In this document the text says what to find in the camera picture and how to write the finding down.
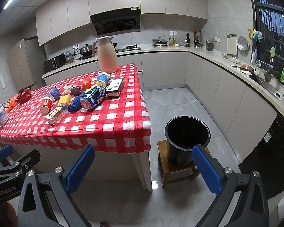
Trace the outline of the person left hand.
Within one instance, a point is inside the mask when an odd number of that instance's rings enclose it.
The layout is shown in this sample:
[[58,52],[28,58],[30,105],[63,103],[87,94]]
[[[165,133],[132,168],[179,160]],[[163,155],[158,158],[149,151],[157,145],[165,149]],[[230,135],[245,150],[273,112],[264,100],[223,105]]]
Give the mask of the person left hand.
[[18,226],[16,211],[9,202],[0,204],[0,226]]

